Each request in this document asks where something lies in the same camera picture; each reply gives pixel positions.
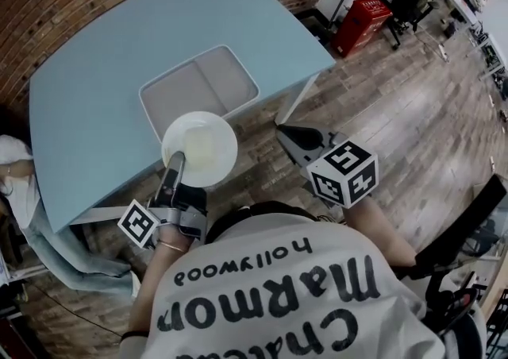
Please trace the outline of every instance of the black lettering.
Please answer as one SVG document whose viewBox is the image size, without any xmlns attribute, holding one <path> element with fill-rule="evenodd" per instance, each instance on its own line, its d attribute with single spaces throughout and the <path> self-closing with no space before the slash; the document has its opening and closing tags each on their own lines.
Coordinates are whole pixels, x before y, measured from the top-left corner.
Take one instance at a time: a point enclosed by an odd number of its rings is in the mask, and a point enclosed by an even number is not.
<svg viewBox="0 0 508 359">
<path fill-rule="evenodd" d="M 215 264 L 210 264 L 203 269 L 203 275 L 207 279 L 215 276 L 216 274 L 217 274 L 217 266 Z"/>
<path fill-rule="evenodd" d="M 175 275 L 175 284 L 177 286 L 182 287 L 183 286 L 183 279 L 185 279 L 185 273 L 182 273 L 182 272 L 176 273 L 176 275 Z"/>
<path fill-rule="evenodd" d="M 259 346 L 253 346 L 248 350 L 251 355 L 254 355 L 256 359 L 264 359 L 264 352 Z"/>
<path fill-rule="evenodd" d="M 243 353 L 241 350 L 230 349 L 226 353 L 224 353 L 224 357 L 228 359 L 228 357 L 236 356 L 236 359 L 247 359 L 247 355 Z"/>
<path fill-rule="evenodd" d="M 296 335 L 293 334 L 292 332 L 288 332 L 286 334 L 287 347 L 289 348 L 291 353 L 303 356 L 307 355 L 308 352 L 313 350 L 318 355 L 321 355 L 325 351 L 325 348 L 323 348 L 323 345 L 319 342 L 318 337 L 316 336 L 314 330 L 312 329 L 312 325 L 310 325 L 310 322 L 305 322 L 303 324 L 303 333 L 305 335 L 305 338 L 307 339 L 307 346 L 301 346 L 298 343 Z"/>
<path fill-rule="evenodd" d="M 190 281 L 196 281 L 199 279 L 199 277 L 201 277 L 201 270 L 199 268 L 193 268 L 189 271 L 187 277 L 189 277 Z"/>
<path fill-rule="evenodd" d="M 333 321 L 336 319 L 342 319 L 346 328 L 348 329 L 348 335 L 346 338 L 341 341 L 335 341 L 332 344 L 332 349 L 336 352 L 340 352 L 341 350 L 347 349 L 358 336 L 358 322 L 356 321 L 355 316 L 348 310 L 335 310 L 330 312 L 325 316 L 325 318 L 321 321 L 321 328 L 324 330 L 328 328 Z"/>
<path fill-rule="evenodd" d="M 182 330 L 183 325 L 182 315 L 180 315 L 180 303 L 173 303 L 171 306 L 171 322 L 166 322 L 168 310 L 161 315 L 157 320 L 157 328 L 161 332 L 169 332 L 170 330 Z"/>
<path fill-rule="evenodd" d="M 245 270 L 251 270 L 251 269 L 253 269 L 252 264 L 250 264 L 248 262 L 249 259 L 250 259 L 250 257 L 244 257 L 241 260 L 241 263 L 240 263 L 240 271 L 241 272 L 244 272 Z"/>
<path fill-rule="evenodd" d="M 358 277 L 358 268 L 356 267 L 356 259 L 354 257 L 348 260 L 349 281 L 351 282 L 352 287 L 351 293 L 347 289 L 344 270 L 342 270 L 342 267 L 338 264 L 332 264 L 330 265 L 330 272 L 332 273 L 333 280 L 337 286 L 339 296 L 345 303 L 348 303 L 352 299 L 362 302 L 369 298 L 379 298 L 380 294 L 375 285 L 374 270 L 370 256 L 365 257 L 365 276 L 367 278 L 366 292 L 362 292 L 360 290 L 360 278 Z"/>
<path fill-rule="evenodd" d="M 231 272 L 237 272 L 237 271 L 238 271 L 238 266 L 237 266 L 236 261 L 225 261 L 221 267 L 219 274 L 224 274 L 225 272 L 231 273 Z"/>
<path fill-rule="evenodd" d="M 292 241 L 291 244 L 293 245 L 293 249 L 295 252 L 303 252 L 306 250 L 308 253 L 312 253 L 312 248 L 310 247 L 309 239 L 307 237 L 304 237 L 303 239 L 303 246 L 298 246 L 298 243 L 296 241 Z"/>
<path fill-rule="evenodd" d="M 279 260 L 286 257 L 288 253 L 289 253 L 289 250 L 287 250 L 286 248 L 284 248 L 282 246 L 275 248 L 274 251 L 272 252 L 273 257 L 275 259 L 279 259 Z"/>
<path fill-rule="evenodd" d="M 198 307 L 203 307 L 205 309 L 206 317 L 204 321 L 199 321 L 198 316 L 196 315 L 196 310 Z M 200 330 L 204 330 L 205 328 L 211 327 L 214 322 L 217 313 L 215 312 L 215 307 L 211 301 L 208 299 L 204 299 L 198 297 L 196 299 L 192 299 L 189 301 L 187 306 L 185 307 L 185 319 L 195 328 Z"/>
<path fill-rule="evenodd" d="M 238 322 L 242 318 L 263 317 L 263 304 L 261 303 L 260 291 L 257 288 L 251 288 L 249 292 L 252 302 L 252 309 L 248 307 L 247 298 L 242 290 L 235 291 L 235 299 L 237 300 L 238 312 L 233 312 L 231 303 L 227 295 L 221 294 L 219 296 L 219 303 L 221 304 L 222 313 L 224 318 L 229 322 Z"/>
<path fill-rule="evenodd" d="M 278 337 L 275 342 L 269 342 L 265 345 L 268 353 L 271 356 L 271 359 L 277 359 L 279 357 L 279 352 L 283 348 L 283 339 Z"/>
<path fill-rule="evenodd" d="M 276 318 L 282 318 L 287 315 L 290 311 L 296 311 L 299 307 L 298 298 L 294 291 L 293 280 L 291 276 L 284 276 L 281 284 L 276 283 L 273 280 L 267 280 L 264 282 L 265 287 L 271 292 L 270 301 L 268 302 L 268 310 Z M 282 305 L 280 297 L 286 296 L 286 305 Z"/>
<path fill-rule="evenodd" d="M 267 265 L 269 266 L 271 264 L 270 252 L 265 252 L 264 256 L 266 257 L 266 259 L 267 259 Z"/>
<path fill-rule="evenodd" d="M 314 266 L 310 272 L 300 275 L 300 281 L 306 285 L 314 297 L 320 297 L 326 291 L 326 288 L 321 287 L 325 279 L 326 270 L 319 266 Z"/>
<path fill-rule="evenodd" d="M 257 267 L 263 268 L 263 257 L 260 254 L 256 254 Z"/>
</svg>

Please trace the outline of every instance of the wooden floor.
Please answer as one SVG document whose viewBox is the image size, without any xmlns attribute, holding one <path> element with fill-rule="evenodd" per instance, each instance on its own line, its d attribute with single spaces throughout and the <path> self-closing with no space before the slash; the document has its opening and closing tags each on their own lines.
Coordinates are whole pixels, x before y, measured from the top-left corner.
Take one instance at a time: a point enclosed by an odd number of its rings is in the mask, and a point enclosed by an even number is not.
<svg viewBox="0 0 508 359">
<path fill-rule="evenodd" d="M 496 116 L 502 104 L 492 82 L 478 79 L 481 57 L 464 57 L 471 49 L 466 37 L 446 47 L 450 64 L 433 51 L 437 47 L 424 33 L 404 36 L 397 52 L 379 35 L 360 54 L 337 60 L 324 72 L 291 118 L 333 127 L 379 154 L 382 180 L 374 196 L 419 249 L 470 203 L 471 186 L 491 175 L 491 156 L 499 173 L 508 168 L 506 135 Z M 301 189 L 303 178 L 275 139 L 273 119 L 280 102 L 233 121 L 240 144 L 237 166 L 226 182 L 210 190 L 212 220 L 233 206 L 267 199 L 326 213 Z M 156 174 L 146 177 L 117 195 L 117 202 L 134 195 L 146 198 L 157 179 Z M 119 255 L 144 271 L 150 253 L 130 246 L 114 222 L 87 226 L 86 233 L 94 251 Z M 125 331 L 130 301 L 70 291 L 49 274 L 27 288 L 30 301 L 22 310 L 53 357 L 116 357 L 116 334 Z M 112 332 L 75 317 L 53 299 Z"/>
</svg>

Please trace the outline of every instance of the cable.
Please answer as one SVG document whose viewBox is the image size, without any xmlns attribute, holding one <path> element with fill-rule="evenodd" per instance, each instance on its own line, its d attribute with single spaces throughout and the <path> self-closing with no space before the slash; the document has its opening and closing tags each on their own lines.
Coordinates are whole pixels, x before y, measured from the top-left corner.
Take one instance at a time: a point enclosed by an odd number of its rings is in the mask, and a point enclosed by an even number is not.
<svg viewBox="0 0 508 359">
<path fill-rule="evenodd" d="M 90 323 L 90 324 L 92 324 L 92 325 L 95 325 L 97 328 L 101 328 L 102 330 L 106 330 L 106 331 L 110 332 L 111 334 L 115 334 L 115 335 L 117 335 L 119 338 L 121 338 L 121 335 L 120 335 L 120 334 L 117 334 L 115 331 L 113 331 L 113 330 L 108 330 L 108 329 L 107 329 L 107 328 L 105 328 L 104 326 L 99 325 L 99 324 L 97 324 L 97 323 L 95 323 L 95 322 L 92 322 L 91 320 L 86 319 L 86 318 L 82 317 L 81 315 L 76 314 L 74 311 L 69 310 L 69 309 L 68 309 L 68 308 L 66 308 L 64 305 L 62 305 L 59 301 L 57 301 L 56 299 L 54 299 L 53 297 L 51 297 L 51 296 L 50 296 L 50 295 L 49 295 L 46 291 L 41 290 L 39 287 L 37 287 L 34 283 L 32 283 L 32 282 L 30 282 L 30 281 L 27 281 L 27 280 L 26 280 L 26 282 L 27 282 L 28 284 L 30 284 L 30 285 L 32 285 L 32 286 L 34 286 L 34 287 L 35 287 L 37 290 L 39 290 L 42 294 L 44 294 L 46 297 L 48 297 L 51 301 L 53 301 L 53 302 L 54 302 L 54 303 L 56 303 L 57 305 L 61 306 L 61 307 L 62 307 L 65 311 L 67 311 L 68 313 L 70 313 L 70 314 L 74 315 L 74 316 L 75 316 L 75 317 L 77 317 L 77 318 L 82 319 L 83 321 L 86 321 L 86 322 L 88 322 L 88 323 Z"/>
</svg>

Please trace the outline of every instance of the hand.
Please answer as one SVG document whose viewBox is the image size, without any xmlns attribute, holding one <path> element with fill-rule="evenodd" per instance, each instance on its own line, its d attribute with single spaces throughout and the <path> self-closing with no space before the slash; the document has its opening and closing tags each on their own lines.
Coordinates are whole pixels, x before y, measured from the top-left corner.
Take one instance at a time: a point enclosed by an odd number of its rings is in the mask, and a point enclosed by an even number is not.
<svg viewBox="0 0 508 359">
<path fill-rule="evenodd" d="M 192 238 L 182 235 L 175 225 L 160 226 L 159 240 L 186 251 L 191 247 L 193 241 Z"/>
</svg>

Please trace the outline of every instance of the white plate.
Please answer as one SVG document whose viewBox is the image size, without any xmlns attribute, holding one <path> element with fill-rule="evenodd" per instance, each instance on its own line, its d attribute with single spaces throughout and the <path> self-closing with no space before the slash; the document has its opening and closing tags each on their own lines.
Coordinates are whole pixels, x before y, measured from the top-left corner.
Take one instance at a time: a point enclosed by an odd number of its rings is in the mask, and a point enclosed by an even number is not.
<svg viewBox="0 0 508 359">
<path fill-rule="evenodd" d="M 183 152 L 185 132 L 199 126 L 208 126 L 211 129 L 215 164 L 213 167 L 197 169 L 186 163 L 182 183 L 189 187 L 209 187 L 218 183 L 233 170 L 237 161 L 237 137 L 229 123 L 210 112 L 190 112 L 171 123 L 164 134 L 162 160 L 165 166 L 173 153 Z"/>
</svg>

